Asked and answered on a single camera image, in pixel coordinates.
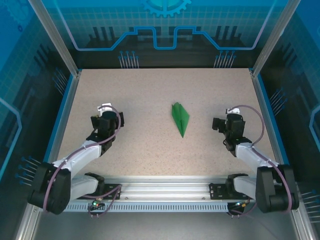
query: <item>metal post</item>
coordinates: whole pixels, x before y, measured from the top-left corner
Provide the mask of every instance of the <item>metal post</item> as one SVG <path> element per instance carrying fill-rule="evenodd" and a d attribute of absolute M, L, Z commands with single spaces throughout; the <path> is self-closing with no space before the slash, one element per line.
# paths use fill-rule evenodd
<path fill-rule="evenodd" d="M 272 50 L 276 46 L 276 43 L 281 37 L 291 17 L 295 13 L 300 1 L 301 0 L 289 0 L 286 6 L 284 7 L 283 12 L 281 13 L 278 21 L 276 22 L 268 40 L 266 41 L 259 57 L 257 58 L 253 66 L 252 72 L 254 77 L 260 73 L 262 67 L 264 66 Z"/>
<path fill-rule="evenodd" d="M 27 204 L 15 240 L 31 240 L 39 216 L 39 208 Z"/>
<path fill-rule="evenodd" d="M 59 34 L 58 29 L 56 28 L 54 22 L 52 21 L 46 7 L 42 3 L 41 0 L 28 0 L 30 5 L 32 6 L 35 14 L 39 18 L 42 23 L 45 31 L 48 33 L 49 38 L 53 42 L 55 48 L 60 54 L 62 60 L 65 65 L 69 69 L 70 73 L 74 76 L 78 76 L 78 68 L 71 57 L 69 50 L 67 49 L 61 35 Z"/>

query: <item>aluminum frame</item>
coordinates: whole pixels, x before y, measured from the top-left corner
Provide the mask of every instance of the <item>aluminum frame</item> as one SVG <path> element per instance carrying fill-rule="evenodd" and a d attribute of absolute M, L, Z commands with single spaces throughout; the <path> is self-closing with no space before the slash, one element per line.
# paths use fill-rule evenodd
<path fill-rule="evenodd" d="M 52 43 L 59 52 L 62 60 L 64 61 L 66 67 L 69 69 L 70 73 L 74 76 L 78 76 L 78 68 L 74 62 L 67 46 L 65 45 L 64 40 L 62 39 L 56 25 L 51 19 L 46 7 L 41 0 L 28 0 L 31 7 L 33 8 L 35 14 L 42 23 L 46 33 L 49 35 Z"/>
<path fill-rule="evenodd" d="M 301 0 L 288 0 L 288 3 L 284 7 L 278 21 L 276 22 L 268 40 L 266 41 L 260 55 L 258 56 L 253 66 L 252 72 L 254 77 L 258 76 L 262 67 L 265 65 L 268 57 L 276 46 L 291 17 L 295 13 L 300 1 Z"/>
<path fill-rule="evenodd" d="M 46 10 L 45 6 L 40 0 L 29 0 L 32 8 L 34 9 L 35 13 L 37 14 L 38 18 L 40 19 L 42 25 L 44 26 L 45 30 L 47 31 L 50 39 L 52 40 L 53 44 L 57 48 L 59 54 L 61 55 L 63 61 L 67 65 L 68 69 L 70 70 L 73 76 L 78 76 L 78 68 L 74 63 L 66 45 L 63 42 L 56 26 L 54 25 L 52 19 L 49 16 L 48 11 Z M 284 8 L 277 24 L 275 25 L 266 45 L 264 46 L 261 54 L 259 55 L 254 67 L 253 67 L 253 74 L 252 74 L 252 81 L 253 85 L 259 100 L 259 104 L 261 107 L 262 114 L 264 119 L 266 120 L 266 127 L 268 130 L 268 134 L 270 137 L 271 145 L 274 150 L 274 154 L 276 160 L 280 163 L 283 163 L 283 158 L 281 155 L 281 151 L 279 145 L 277 145 L 277 138 L 275 131 L 271 124 L 271 119 L 269 113 L 267 111 L 266 102 L 263 98 L 260 85 L 257 80 L 257 76 L 262 69 L 263 65 L 265 64 L 267 58 L 269 57 L 270 53 L 272 52 L 274 46 L 276 45 L 278 39 L 280 38 L 283 30 L 287 26 L 289 20 L 291 19 L 292 15 L 294 14 L 300 0 L 291 0 L 287 3 L 286 7 Z M 62 137 L 64 133 L 64 129 L 66 127 L 68 116 L 70 114 L 71 105 L 76 93 L 77 84 L 79 78 L 73 82 L 72 91 L 68 93 L 68 98 L 66 102 L 66 106 L 63 110 L 61 121 L 58 126 L 57 137 L 54 139 L 54 148 L 52 153 L 50 153 L 49 162 L 55 159 L 59 152 L 59 148 L 62 142 Z M 110 182 L 114 183 L 128 183 L 122 194 L 121 198 L 124 198 L 122 201 L 129 201 L 130 198 L 135 199 L 136 201 L 141 201 L 143 198 L 145 201 L 181 201 L 181 197 L 184 194 L 186 201 L 194 201 L 194 202 L 203 202 L 209 201 L 207 199 L 207 194 L 205 193 L 204 185 L 208 183 L 219 183 L 224 181 L 225 178 L 214 178 L 214 177 L 206 177 L 206 176 L 159 176 L 159 177 L 148 177 L 148 176 L 132 176 L 132 177 L 110 177 L 108 179 Z M 144 189 L 147 187 L 148 191 L 141 192 L 141 187 Z M 27 205 L 20 228 L 16 235 L 16 240 L 31 240 L 34 230 L 36 229 L 37 220 L 39 217 L 40 209 L 38 207 L 32 206 L 30 204 Z M 315 234 L 311 227 L 310 221 L 307 216 L 306 209 L 300 207 L 298 210 L 293 212 L 293 219 L 296 224 L 297 228 L 297 236 L 300 239 L 306 240 L 313 240 L 315 239 Z"/>

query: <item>gear logo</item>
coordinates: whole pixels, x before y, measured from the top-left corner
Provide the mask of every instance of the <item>gear logo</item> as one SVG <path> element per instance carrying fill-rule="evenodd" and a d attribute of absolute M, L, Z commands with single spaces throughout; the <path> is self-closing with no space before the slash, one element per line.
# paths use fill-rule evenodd
<path fill-rule="evenodd" d="M 6 6 L 11 17 L 18 23 L 22 24 L 27 20 L 29 7 L 27 0 L 0 0 L 0 7 Z"/>
<path fill-rule="evenodd" d="M 173 17 L 175 14 L 180 14 L 181 10 L 186 10 L 191 0 L 142 0 L 142 4 L 144 10 L 149 10 L 150 14 L 166 18 L 168 15 Z"/>

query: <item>enclosure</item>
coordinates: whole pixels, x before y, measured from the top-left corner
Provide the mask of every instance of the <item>enclosure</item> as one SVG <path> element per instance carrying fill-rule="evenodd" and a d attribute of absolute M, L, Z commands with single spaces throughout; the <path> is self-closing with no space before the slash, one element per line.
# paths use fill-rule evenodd
<path fill-rule="evenodd" d="M 319 11 L 317 0 L 0 1 L 1 239 L 318 239 Z M 79 174 L 122 184 L 113 208 L 91 219 L 87 200 L 60 215 L 28 204 L 38 165 L 79 148 L 103 103 L 124 127 Z M 257 146 L 292 166 L 297 210 L 238 219 L 211 200 L 210 183 L 254 173 L 212 130 L 236 105 L 262 113 Z M 260 120 L 241 114 L 254 141 Z"/>

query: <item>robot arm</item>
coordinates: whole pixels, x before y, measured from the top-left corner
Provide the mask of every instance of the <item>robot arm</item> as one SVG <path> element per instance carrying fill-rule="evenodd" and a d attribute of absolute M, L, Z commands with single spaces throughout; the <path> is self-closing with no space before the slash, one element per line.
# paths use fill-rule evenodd
<path fill-rule="evenodd" d="M 223 144 L 233 156 L 244 161 L 256 174 L 256 178 L 247 174 L 233 174 L 228 176 L 226 185 L 230 192 L 247 195 L 256 200 L 257 206 L 263 213 L 285 211 L 288 208 L 288 195 L 285 187 L 270 163 L 273 163 L 284 176 L 292 198 L 292 208 L 299 207 L 298 191 L 289 165 L 278 164 L 264 155 L 252 142 L 243 136 L 245 121 L 240 115 L 240 110 L 226 110 L 226 120 L 213 119 L 212 128 L 223 133 Z"/>
<path fill-rule="evenodd" d="M 91 117 L 94 130 L 80 147 L 84 147 L 84 149 L 68 159 L 66 164 L 58 171 L 47 200 L 48 212 L 60 214 L 67 207 L 69 201 L 88 194 L 94 194 L 95 196 L 104 194 L 105 182 L 103 177 L 93 173 L 86 173 L 82 176 L 76 175 L 91 161 L 102 156 L 112 146 L 112 142 L 115 140 L 114 137 L 107 142 L 94 145 L 112 137 L 115 129 L 119 126 L 117 114 L 112 111 L 110 106 L 110 103 L 105 103 L 98 107 L 100 115 Z M 120 113 L 120 117 L 120 127 L 123 127 L 124 117 L 122 112 Z M 37 168 L 28 196 L 28 203 L 40 208 L 43 207 L 48 183 L 53 173 L 66 158 L 67 157 L 64 157 L 51 164 L 43 162 Z"/>

